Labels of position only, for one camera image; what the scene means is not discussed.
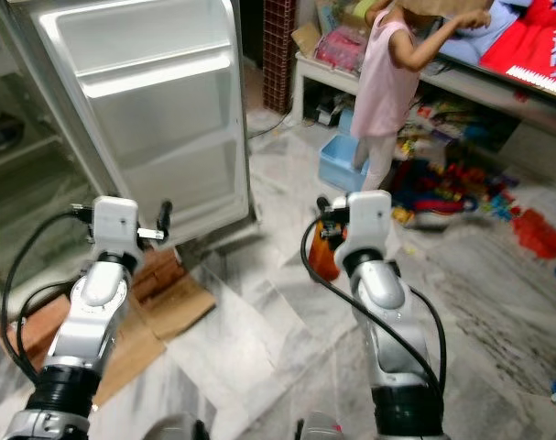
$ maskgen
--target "electrical cord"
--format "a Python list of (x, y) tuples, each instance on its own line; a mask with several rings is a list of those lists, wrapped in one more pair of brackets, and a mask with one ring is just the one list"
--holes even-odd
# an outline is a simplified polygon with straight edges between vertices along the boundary
[(332, 283), (328, 282), (327, 280), (323, 279), (310, 265), (308, 261), (308, 256), (306, 255), (306, 242), (308, 241), (308, 236), (312, 230), (312, 228), (321, 220), (320, 217), (314, 219), (304, 231), (304, 235), (302, 236), (302, 241), (300, 243), (300, 256), (302, 258), (302, 264), (310, 274), (311, 278), (314, 281), (319, 282), (322, 286), (326, 287), (328, 290), (333, 292), (343, 301), (349, 303), (352, 307), (354, 307), (358, 312), (365, 315), (371, 321), (373, 321), (376, 325), (379, 325), (386, 333), (388, 333), (392, 338), (396, 340), (411, 356), (413, 356), (419, 365), (424, 370), (428, 380), (429, 386), (432, 388), (434, 394), (439, 401), (440, 406), (440, 414), (444, 413), (444, 402), (442, 399), (442, 391), (439, 380), (434, 375), (434, 371), (432, 371), (431, 366), (428, 364), (426, 359), (416, 350), (408, 341), (406, 341), (401, 335), (399, 335), (393, 328), (391, 328), (386, 322), (375, 316), (373, 313), (369, 312), (365, 306), (363, 306), (359, 301), (351, 296), (347, 295), (344, 291), (341, 291)]
[(11, 292), (11, 286), (13, 284), (13, 278), (17, 272), (19, 264), (34, 245), (34, 243), (38, 240), (39, 236), (43, 234), (43, 232), (48, 229), (51, 225), (58, 222), (63, 218), (73, 217), (76, 218), (76, 215), (73, 211), (67, 211), (60, 214), (55, 214), (52, 217), (45, 220), (38, 228), (33, 232), (31, 237), (27, 240), (25, 245), (19, 250), (16, 258), (13, 260), (13, 264), (11, 265), (11, 269), (6, 277), (5, 287), (3, 288), (3, 295), (1, 297), (1, 339), (3, 341), (3, 345), (5, 346), (5, 350), (8, 355), (13, 359), (16, 365), (23, 371), (23, 373), (31, 380), (33, 383), (36, 383), (38, 375), (32, 374), (32, 372), (28, 369), (27, 365), (24, 364), (13, 348), (9, 341), (9, 337), (7, 335), (7, 327), (8, 327), (8, 317), (7, 317), (7, 302), (9, 299), (9, 293)]
[(265, 135), (266, 133), (269, 133), (271, 130), (278, 128), (282, 122), (284, 122), (284, 119), (286, 119), (286, 116), (288, 116), (288, 114), (285, 114), (281, 117), (281, 119), (279, 119), (279, 122), (277, 124), (275, 124), (274, 126), (271, 126), (270, 128), (266, 129), (266, 130), (261, 130), (257, 133), (255, 133), (254, 135), (248, 136), (247, 140), (253, 139), (253, 138), (257, 138), (258, 136), (261, 135)]
[(444, 327), (442, 326), (441, 317), (432, 305), (431, 300), (429, 300), (424, 295), (424, 293), (418, 291), (412, 286), (409, 286), (409, 289), (414, 295), (418, 296), (422, 300), (426, 307), (428, 307), (428, 310), (431, 312), (432, 319), (434, 319), (434, 323), (436, 324), (436, 330), (439, 335), (439, 346), (441, 354), (441, 366), (439, 369), (439, 387), (441, 388), (441, 393), (444, 394), (444, 386), (446, 384), (446, 336), (444, 334)]
[(19, 316), (17, 317), (17, 329), (16, 329), (17, 351), (18, 351), (19, 358), (21, 359), (21, 362), (23, 362), (25, 367), (34, 376), (37, 376), (38, 373), (36, 372), (36, 369), (31, 364), (29, 358), (27, 357), (27, 352), (25, 350), (25, 347), (23, 346), (23, 320), (25, 318), (27, 308), (29, 307), (29, 304), (31, 303), (33, 298), (35, 298), (38, 295), (38, 293), (41, 293), (47, 289), (65, 287), (70, 284), (72, 284), (72, 281), (67, 280), (67, 281), (52, 282), (51, 284), (46, 284), (45, 286), (40, 287), (39, 289), (37, 289), (27, 297), (27, 299), (21, 306), (21, 310), (19, 311)]

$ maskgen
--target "refrigerator door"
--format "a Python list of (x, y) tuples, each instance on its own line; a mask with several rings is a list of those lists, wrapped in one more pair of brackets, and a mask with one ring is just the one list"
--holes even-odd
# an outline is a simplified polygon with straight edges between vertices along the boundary
[(32, 13), (120, 195), (170, 243), (249, 212), (240, 60), (230, 0), (76, 2)]

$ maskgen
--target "refrigerator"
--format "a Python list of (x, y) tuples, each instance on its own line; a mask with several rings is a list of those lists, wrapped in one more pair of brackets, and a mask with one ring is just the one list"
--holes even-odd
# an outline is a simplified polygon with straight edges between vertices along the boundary
[[(167, 246), (253, 218), (235, 1), (9, 0), (0, 47), (0, 121), (23, 128), (0, 145), (0, 291), (38, 223), (97, 194), (137, 201), (144, 227), (171, 200)], [(81, 226), (52, 228), (10, 317), (88, 248)]]

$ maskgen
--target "girl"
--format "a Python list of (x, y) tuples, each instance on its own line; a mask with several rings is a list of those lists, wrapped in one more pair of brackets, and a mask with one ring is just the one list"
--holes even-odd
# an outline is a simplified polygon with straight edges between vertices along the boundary
[(398, 1), (387, 11), (391, 3), (377, 0), (365, 13), (372, 30), (351, 124), (351, 134), (359, 138), (353, 166), (361, 170), (369, 158), (363, 191), (379, 188), (389, 172), (397, 132), (406, 122), (420, 71), (458, 28), (480, 28), (491, 22), (482, 9), (460, 14), (415, 47), (410, 29), (430, 26), (435, 17), (414, 14), (403, 6), (409, 5), (409, 0)]

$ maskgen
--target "marble floor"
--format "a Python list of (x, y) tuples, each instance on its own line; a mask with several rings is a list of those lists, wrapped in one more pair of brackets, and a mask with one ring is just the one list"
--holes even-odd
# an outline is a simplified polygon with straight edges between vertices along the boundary
[[(272, 117), (259, 113), (252, 122), (261, 127)], [(180, 411), (204, 420), (213, 440), (291, 439), (297, 420), (313, 410), (334, 416), (346, 438), (375, 437), (356, 321), (310, 281), (298, 255), (316, 197), (340, 194), (317, 172), (320, 147), (332, 135), (320, 126), (281, 126), (250, 142), (259, 224), (201, 249), (192, 270), (216, 309), (92, 414), (91, 439), (139, 440)], [(485, 217), (463, 218), (439, 234), (396, 232), (390, 253), (445, 326), (447, 434), (556, 440), (556, 263), (534, 259), (507, 225)], [(346, 289), (347, 279), (336, 284)], [(433, 321), (417, 305), (438, 362)], [(29, 391), (0, 350), (0, 438)]]

